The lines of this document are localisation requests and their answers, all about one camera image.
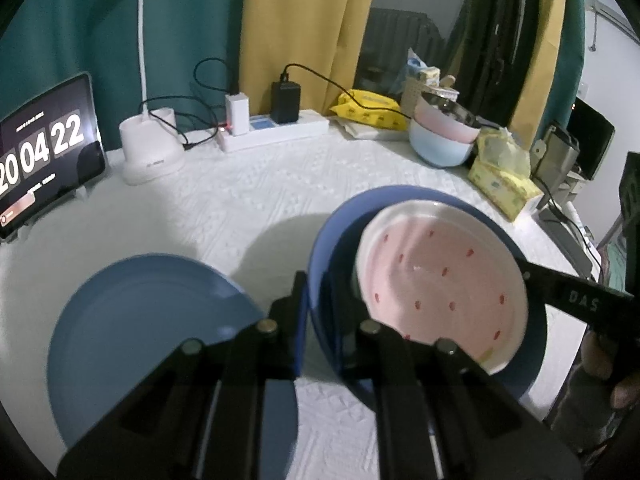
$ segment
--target white tablecloth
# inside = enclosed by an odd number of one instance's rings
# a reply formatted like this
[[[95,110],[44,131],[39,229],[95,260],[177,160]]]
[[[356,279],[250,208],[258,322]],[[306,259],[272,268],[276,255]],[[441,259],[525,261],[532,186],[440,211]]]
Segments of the white tablecloth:
[[[342,202],[388,184],[433,187],[482,210],[535,263],[573,269],[530,219],[516,225],[464,179],[462,171],[421,163],[404,142],[315,139],[231,155],[215,143],[187,152],[179,173],[129,187],[122,153],[85,200],[38,220],[25,240],[0,246],[0,399],[20,434],[54,471],[65,446],[47,396],[46,362],[55,323],[78,287],[108,264],[134,254],[197,258],[231,276],[265,311],[305,269],[316,233]],[[547,309],[548,345],[526,405],[538,417],[553,403],[584,324]],[[305,373],[296,381],[298,446],[289,478],[377,477],[374,415],[329,369],[309,328]]]

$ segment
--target yellow wet wipes pack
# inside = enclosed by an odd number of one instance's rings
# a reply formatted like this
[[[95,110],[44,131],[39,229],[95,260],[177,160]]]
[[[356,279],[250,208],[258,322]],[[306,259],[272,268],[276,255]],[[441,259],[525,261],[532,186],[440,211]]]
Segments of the yellow wet wipes pack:
[[[402,117],[402,115],[392,111],[400,111],[400,105],[393,99],[373,92],[367,92],[366,90],[350,90],[350,93],[364,106],[387,109],[367,110],[351,99],[348,94],[343,93],[338,97],[338,104],[330,108],[338,117],[356,121],[357,123],[369,124],[375,128],[399,130],[401,132],[406,130],[406,119]]]

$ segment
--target light blue bowl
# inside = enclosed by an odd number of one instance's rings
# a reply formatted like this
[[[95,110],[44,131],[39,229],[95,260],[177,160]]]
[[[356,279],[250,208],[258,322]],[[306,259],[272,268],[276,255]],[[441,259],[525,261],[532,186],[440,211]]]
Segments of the light blue bowl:
[[[459,166],[468,159],[474,146],[441,137],[415,121],[409,126],[409,142],[418,155],[438,168]]]

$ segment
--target black cable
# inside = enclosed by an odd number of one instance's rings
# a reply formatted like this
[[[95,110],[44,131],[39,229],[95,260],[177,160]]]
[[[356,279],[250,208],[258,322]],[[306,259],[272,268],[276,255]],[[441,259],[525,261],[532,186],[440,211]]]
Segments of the black cable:
[[[208,61],[216,61],[218,63],[222,63],[226,67],[227,88],[218,88],[217,86],[207,85],[206,83],[203,83],[198,79],[198,69],[203,63],[206,63]],[[239,92],[238,78],[234,74],[233,70],[231,70],[231,67],[229,66],[229,64],[221,57],[206,57],[205,59],[201,59],[199,62],[197,62],[196,66],[193,67],[193,80],[196,82],[197,85],[203,88],[206,88],[207,90],[213,90],[215,92],[224,92],[226,94],[237,94]]]
[[[178,135],[180,135],[185,140],[185,143],[183,144],[183,147],[184,147],[185,150],[191,150],[195,146],[198,146],[198,145],[202,144],[203,142],[206,142],[208,140],[213,139],[218,134],[218,131],[220,130],[220,124],[218,123],[218,118],[216,117],[216,114],[215,114],[215,111],[214,111],[215,108],[218,108],[218,107],[213,107],[212,105],[207,104],[206,102],[204,102],[199,97],[188,96],[188,95],[164,95],[164,96],[150,97],[149,99],[146,99],[146,100],[140,102],[140,105],[138,106],[138,113],[142,113],[142,107],[143,107],[143,105],[145,103],[149,103],[149,102],[152,102],[152,101],[159,101],[159,100],[169,100],[169,99],[187,99],[187,100],[196,101],[196,102],[200,103],[201,105],[203,105],[209,111],[211,122],[209,123],[210,128],[208,128],[208,129],[214,129],[215,128],[215,131],[209,137],[207,137],[206,139],[199,140],[198,142],[189,142],[189,139],[187,139],[187,137],[184,135],[184,133],[181,132],[176,126],[173,126],[170,122],[165,121],[162,117],[156,115],[151,110],[149,110],[148,113],[149,113],[150,116],[152,116],[153,118],[157,119],[158,121],[161,121],[161,123],[166,124],[172,130],[175,130],[178,133]],[[185,115],[184,112],[176,112],[176,114],[177,115]],[[198,119],[201,120],[203,122],[203,124],[207,124],[206,121],[202,120],[201,118],[198,117]]]
[[[191,119],[191,129],[192,130],[197,130],[198,128],[196,127],[196,124],[194,122],[194,120],[199,121],[201,124],[205,125],[205,128],[207,130],[214,128],[215,126],[213,126],[212,124],[210,124],[209,122],[207,122],[206,120],[204,120],[202,117],[196,115],[196,114],[190,114],[188,112],[179,112],[178,110],[174,110],[174,114],[180,117],[186,117]],[[180,136],[184,139],[184,143],[185,144],[190,144],[189,139],[187,138],[187,136],[184,134],[184,132],[180,132]]]
[[[354,103],[356,103],[360,108],[364,108],[365,110],[391,111],[391,112],[394,112],[394,113],[396,113],[398,115],[402,115],[402,117],[404,117],[406,119],[409,119],[410,121],[413,119],[412,117],[408,116],[404,112],[401,112],[400,110],[393,110],[392,108],[384,108],[384,107],[365,106],[365,105],[359,103],[358,100],[351,94],[351,92],[349,92],[343,86],[339,85],[337,82],[332,81],[331,79],[329,79],[328,77],[322,75],[321,73],[316,72],[315,70],[313,70],[312,68],[309,68],[308,66],[301,65],[300,63],[289,63],[287,66],[285,66],[284,70],[282,70],[282,73],[280,74],[280,81],[284,82],[284,81],[288,81],[289,80],[289,73],[287,72],[287,70],[289,68],[291,68],[292,66],[297,66],[298,68],[306,70],[307,72],[311,72],[316,77],[319,77],[320,79],[323,79],[323,80],[327,81],[328,83],[331,83],[336,88],[339,88],[342,91],[342,93],[347,94],[351,98],[351,100]]]
[[[549,222],[550,224],[564,225],[564,222],[562,220],[558,220],[558,219],[555,219],[555,218],[543,218],[542,221],[543,222]]]
[[[549,195],[549,203],[551,203],[554,206],[554,210],[553,213],[556,216],[559,216],[561,218],[561,220],[558,220],[559,223],[564,224],[566,222],[568,222],[569,224],[571,224],[572,226],[574,226],[576,228],[576,230],[578,231],[578,234],[580,235],[580,238],[582,238],[582,242],[584,243],[584,247],[589,251],[589,254],[591,255],[591,257],[593,258],[593,261],[596,263],[596,265],[598,266],[598,268],[600,269],[600,274],[602,274],[602,266],[600,265],[600,262],[598,261],[598,259],[594,256],[593,251],[591,251],[591,248],[589,247],[589,243],[587,241],[587,238],[584,237],[584,235],[582,234],[582,231],[580,231],[580,228],[576,225],[576,223],[571,220],[567,215],[565,215],[562,210],[560,209],[560,206],[556,203],[556,200],[554,199],[553,195],[551,194],[551,191],[549,190],[548,186],[542,182],[542,180],[538,179],[536,181],[536,183],[540,183],[542,184],[542,187],[545,189],[545,192]]]

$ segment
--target black charger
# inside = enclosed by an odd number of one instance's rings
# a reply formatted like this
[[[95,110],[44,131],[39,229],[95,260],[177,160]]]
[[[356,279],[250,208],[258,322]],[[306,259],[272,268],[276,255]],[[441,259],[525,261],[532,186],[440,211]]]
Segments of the black charger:
[[[300,117],[300,85],[286,73],[271,83],[271,119],[278,124],[295,123]]]

